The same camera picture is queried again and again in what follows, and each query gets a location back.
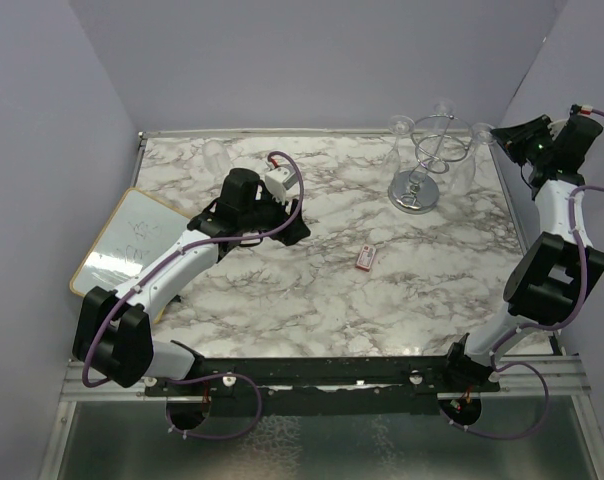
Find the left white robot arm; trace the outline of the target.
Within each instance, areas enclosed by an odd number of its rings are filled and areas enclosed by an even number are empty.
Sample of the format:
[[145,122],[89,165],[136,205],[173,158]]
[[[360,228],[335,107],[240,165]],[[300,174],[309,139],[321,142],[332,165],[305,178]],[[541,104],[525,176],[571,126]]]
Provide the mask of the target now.
[[166,252],[132,279],[111,290],[96,286],[84,296],[73,356],[122,387],[152,377],[168,379],[181,394],[196,392],[203,380],[199,354],[177,341],[154,341],[152,320],[188,283],[244,241],[270,238],[291,246],[309,237],[302,199],[287,198],[301,183],[292,167],[265,175],[231,169],[220,195],[189,221]]

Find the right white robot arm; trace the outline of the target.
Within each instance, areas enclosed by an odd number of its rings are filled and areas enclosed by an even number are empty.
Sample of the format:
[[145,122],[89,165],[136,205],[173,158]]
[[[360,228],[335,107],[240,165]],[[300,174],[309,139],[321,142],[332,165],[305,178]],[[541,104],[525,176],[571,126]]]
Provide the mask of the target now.
[[579,172],[602,131],[580,106],[564,121],[542,115],[492,130],[513,163],[532,168],[528,183],[540,234],[508,278],[501,309],[450,347],[441,367],[449,389],[483,385],[497,361],[528,335],[566,327],[604,273],[604,253],[593,247],[584,227],[586,185]]

